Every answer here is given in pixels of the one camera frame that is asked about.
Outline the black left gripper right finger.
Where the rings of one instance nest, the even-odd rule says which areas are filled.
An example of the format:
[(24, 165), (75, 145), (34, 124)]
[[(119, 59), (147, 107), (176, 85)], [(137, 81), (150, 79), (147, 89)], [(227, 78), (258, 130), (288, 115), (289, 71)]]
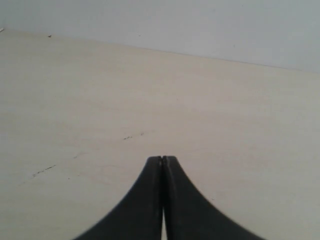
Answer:
[(168, 240), (260, 240), (213, 206), (175, 156), (162, 159), (163, 210)]

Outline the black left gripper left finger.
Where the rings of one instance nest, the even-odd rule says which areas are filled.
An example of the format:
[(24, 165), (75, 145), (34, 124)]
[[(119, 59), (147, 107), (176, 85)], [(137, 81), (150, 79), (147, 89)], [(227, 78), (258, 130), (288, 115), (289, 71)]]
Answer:
[(149, 157), (124, 198), (77, 240), (160, 240), (162, 158)]

